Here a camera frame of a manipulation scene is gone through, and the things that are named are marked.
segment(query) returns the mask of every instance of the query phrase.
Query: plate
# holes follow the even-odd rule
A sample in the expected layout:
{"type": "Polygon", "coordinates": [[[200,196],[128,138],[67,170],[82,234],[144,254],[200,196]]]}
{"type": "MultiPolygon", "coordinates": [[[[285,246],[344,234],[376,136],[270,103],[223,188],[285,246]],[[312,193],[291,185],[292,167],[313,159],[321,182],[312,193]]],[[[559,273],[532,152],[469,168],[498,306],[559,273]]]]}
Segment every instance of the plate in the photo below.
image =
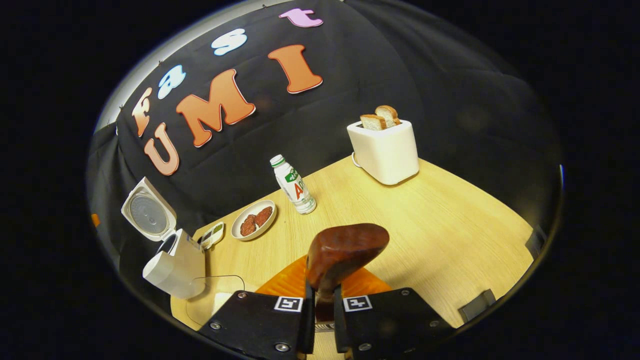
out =
{"type": "Polygon", "coordinates": [[[235,237],[240,241],[249,241],[257,238],[262,233],[267,231],[267,229],[269,229],[271,224],[273,224],[273,221],[276,218],[276,213],[278,212],[277,210],[278,208],[276,208],[276,204],[271,200],[262,200],[249,205],[248,208],[246,208],[240,215],[238,215],[238,217],[236,218],[236,221],[234,221],[234,224],[231,226],[231,236],[235,237]],[[247,236],[240,235],[240,227],[242,226],[242,223],[246,220],[246,218],[249,215],[258,215],[258,213],[262,209],[268,206],[271,206],[273,208],[273,211],[271,212],[271,216],[267,219],[267,222],[265,222],[256,231],[252,232],[247,236]]]}
{"type": "Polygon", "coordinates": [[[225,234],[225,223],[221,221],[216,225],[213,225],[209,230],[204,232],[204,235],[202,235],[202,241],[200,242],[200,245],[205,250],[208,250],[210,247],[220,242],[224,234],[225,234]],[[220,226],[220,229],[214,233],[213,231],[218,226],[220,226]]]}

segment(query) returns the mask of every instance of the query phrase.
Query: meat patty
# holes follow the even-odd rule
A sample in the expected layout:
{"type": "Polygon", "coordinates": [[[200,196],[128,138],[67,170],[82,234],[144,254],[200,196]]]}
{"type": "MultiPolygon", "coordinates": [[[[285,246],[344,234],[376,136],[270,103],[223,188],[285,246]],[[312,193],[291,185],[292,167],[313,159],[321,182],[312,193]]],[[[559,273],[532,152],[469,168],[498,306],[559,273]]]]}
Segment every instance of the meat patty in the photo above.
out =
{"type": "Polygon", "coordinates": [[[240,225],[240,235],[247,236],[255,231],[255,215],[249,215],[240,225]]]}
{"type": "Polygon", "coordinates": [[[272,212],[273,208],[271,206],[267,206],[266,208],[262,209],[255,217],[255,223],[259,227],[264,225],[264,223],[267,222],[267,219],[271,216],[272,212]]]}

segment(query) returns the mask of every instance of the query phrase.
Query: plastic bottle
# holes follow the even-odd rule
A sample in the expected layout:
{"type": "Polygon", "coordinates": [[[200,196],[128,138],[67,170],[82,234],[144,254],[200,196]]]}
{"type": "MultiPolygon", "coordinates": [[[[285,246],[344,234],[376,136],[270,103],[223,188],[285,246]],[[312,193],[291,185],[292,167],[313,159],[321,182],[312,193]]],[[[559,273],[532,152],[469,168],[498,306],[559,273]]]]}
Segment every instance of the plastic bottle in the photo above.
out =
{"type": "Polygon", "coordinates": [[[289,200],[301,214],[308,214],[316,208],[316,200],[302,181],[300,174],[284,160],[284,156],[276,155],[270,161],[276,174],[276,180],[287,194],[289,200]]]}

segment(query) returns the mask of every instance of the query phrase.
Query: black bracket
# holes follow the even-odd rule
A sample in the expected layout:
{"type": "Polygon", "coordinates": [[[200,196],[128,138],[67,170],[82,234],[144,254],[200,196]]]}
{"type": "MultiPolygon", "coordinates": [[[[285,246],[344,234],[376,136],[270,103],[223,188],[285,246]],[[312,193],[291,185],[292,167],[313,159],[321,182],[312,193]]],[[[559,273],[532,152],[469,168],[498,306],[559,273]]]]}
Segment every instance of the black bracket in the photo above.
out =
{"type": "Polygon", "coordinates": [[[527,247],[527,250],[529,250],[529,252],[531,253],[531,256],[534,260],[538,257],[538,255],[540,255],[542,245],[544,245],[546,241],[547,235],[542,230],[540,225],[536,225],[536,227],[533,229],[533,232],[531,232],[531,236],[524,244],[527,247]]]}
{"type": "Polygon", "coordinates": [[[460,312],[460,316],[462,316],[462,320],[468,323],[484,310],[487,310],[493,303],[495,303],[495,295],[491,289],[489,289],[476,296],[476,298],[471,300],[467,305],[459,308],[458,311],[460,312]]]}
{"type": "Polygon", "coordinates": [[[305,298],[236,291],[198,331],[257,359],[303,359],[314,348],[315,292],[305,298]]]}
{"type": "Polygon", "coordinates": [[[452,328],[411,288],[343,299],[334,291],[336,350],[353,360],[423,359],[452,328]]]}

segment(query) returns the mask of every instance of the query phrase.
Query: toast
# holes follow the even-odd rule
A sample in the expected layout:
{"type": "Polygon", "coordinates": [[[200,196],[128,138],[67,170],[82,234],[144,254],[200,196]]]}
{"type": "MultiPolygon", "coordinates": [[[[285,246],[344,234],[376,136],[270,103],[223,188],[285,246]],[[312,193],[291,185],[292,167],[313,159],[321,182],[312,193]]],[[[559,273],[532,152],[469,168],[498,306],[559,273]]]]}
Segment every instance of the toast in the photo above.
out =
{"type": "Polygon", "coordinates": [[[398,119],[398,112],[396,109],[389,105],[382,105],[376,108],[376,115],[383,117],[387,123],[387,127],[400,125],[400,119],[398,119]]]}
{"type": "Polygon", "coordinates": [[[361,115],[362,127],[369,130],[384,130],[387,128],[385,118],[377,115],[361,115]]]}

